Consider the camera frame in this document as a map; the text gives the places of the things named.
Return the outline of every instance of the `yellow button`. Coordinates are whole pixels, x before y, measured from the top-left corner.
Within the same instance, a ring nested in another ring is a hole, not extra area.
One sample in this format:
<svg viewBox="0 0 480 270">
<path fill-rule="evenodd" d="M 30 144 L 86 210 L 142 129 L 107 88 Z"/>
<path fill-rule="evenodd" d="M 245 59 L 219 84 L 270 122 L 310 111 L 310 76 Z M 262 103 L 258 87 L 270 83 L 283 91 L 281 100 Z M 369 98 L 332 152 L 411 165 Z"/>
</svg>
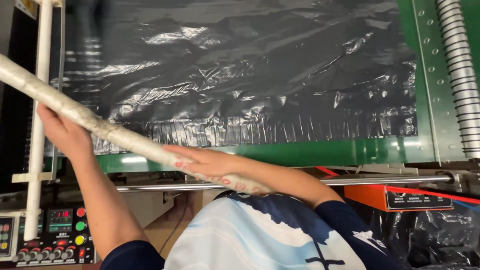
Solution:
<svg viewBox="0 0 480 270">
<path fill-rule="evenodd" d="M 79 235 L 75 238 L 75 244 L 81 245 L 85 243 L 85 237 L 83 235 Z"/>
</svg>

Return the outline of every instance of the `red button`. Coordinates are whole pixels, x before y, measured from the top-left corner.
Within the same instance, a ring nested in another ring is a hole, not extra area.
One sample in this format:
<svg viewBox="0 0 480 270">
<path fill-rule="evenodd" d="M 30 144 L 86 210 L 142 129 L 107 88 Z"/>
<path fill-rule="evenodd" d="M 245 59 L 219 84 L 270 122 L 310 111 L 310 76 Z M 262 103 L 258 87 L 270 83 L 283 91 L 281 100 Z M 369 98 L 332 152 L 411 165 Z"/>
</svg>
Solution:
<svg viewBox="0 0 480 270">
<path fill-rule="evenodd" d="M 83 217 L 85 215 L 85 208 L 80 207 L 77 209 L 77 216 Z"/>
</svg>

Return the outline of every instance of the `green metal panel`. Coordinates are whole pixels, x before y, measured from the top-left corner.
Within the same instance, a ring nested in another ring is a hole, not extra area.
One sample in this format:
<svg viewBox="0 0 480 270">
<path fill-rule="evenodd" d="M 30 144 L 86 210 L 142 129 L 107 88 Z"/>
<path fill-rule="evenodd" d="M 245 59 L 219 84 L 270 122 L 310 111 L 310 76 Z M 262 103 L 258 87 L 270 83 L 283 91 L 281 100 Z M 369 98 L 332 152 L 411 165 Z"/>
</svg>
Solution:
<svg viewBox="0 0 480 270">
<path fill-rule="evenodd" d="M 465 0 L 464 5 L 479 6 L 476 0 Z M 216 150 L 272 164 L 298 167 L 465 160 L 461 150 L 460 133 L 447 78 L 434 1 L 398 0 L 398 6 L 405 40 L 417 54 L 418 59 L 415 81 L 418 136 L 217 147 Z M 477 22 L 473 7 L 465 16 L 466 21 Z M 474 24 L 467 26 L 468 29 L 474 29 Z M 476 35 L 470 41 L 475 48 L 480 39 Z M 433 54 L 434 49 L 438 49 L 439 52 Z M 170 170 L 136 154 L 102 155 L 97 156 L 97 159 L 105 172 Z"/>
</svg>

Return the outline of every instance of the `metal roller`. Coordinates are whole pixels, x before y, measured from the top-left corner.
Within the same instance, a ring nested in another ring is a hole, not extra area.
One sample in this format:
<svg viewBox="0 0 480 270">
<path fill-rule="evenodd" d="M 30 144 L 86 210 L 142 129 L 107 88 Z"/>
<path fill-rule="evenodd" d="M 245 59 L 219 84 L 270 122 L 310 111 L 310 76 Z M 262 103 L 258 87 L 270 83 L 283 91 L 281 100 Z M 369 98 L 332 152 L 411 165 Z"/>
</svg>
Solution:
<svg viewBox="0 0 480 270">
<path fill-rule="evenodd" d="M 460 0 L 435 0 L 463 152 L 480 159 L 480 97 Z"/>
</svg>

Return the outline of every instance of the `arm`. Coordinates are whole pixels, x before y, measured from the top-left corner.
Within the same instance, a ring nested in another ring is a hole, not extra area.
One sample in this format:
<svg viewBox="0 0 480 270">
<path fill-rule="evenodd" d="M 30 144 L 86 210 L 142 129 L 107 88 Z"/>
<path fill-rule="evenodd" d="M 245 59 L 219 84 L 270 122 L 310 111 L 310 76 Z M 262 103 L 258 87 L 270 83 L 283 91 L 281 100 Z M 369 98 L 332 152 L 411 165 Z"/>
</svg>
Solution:
<svg viewBox="0 0 480 270">
<path fill-rule="evenodd" d="M 317 178 L 297 169 L 267 164 L 236 155 L 209 149 L 163 146 L 165 150 L 188 157 L 197 163 L 188 170 L 208 176 L 236 173 L 264 184 L 271 189 L 299 198 L 313 208 L 319 204 L 342 198 Z"/>
<path fill-rule="evenodd" d="M 102 259 L 114 248 L 133 240 L 148 241 L 113 183 L 101 171 L 89 133 L 43 104 L 38 115 L 45 135 L 71 161 L 87 211 L 88 226 Z"/>
</svg>

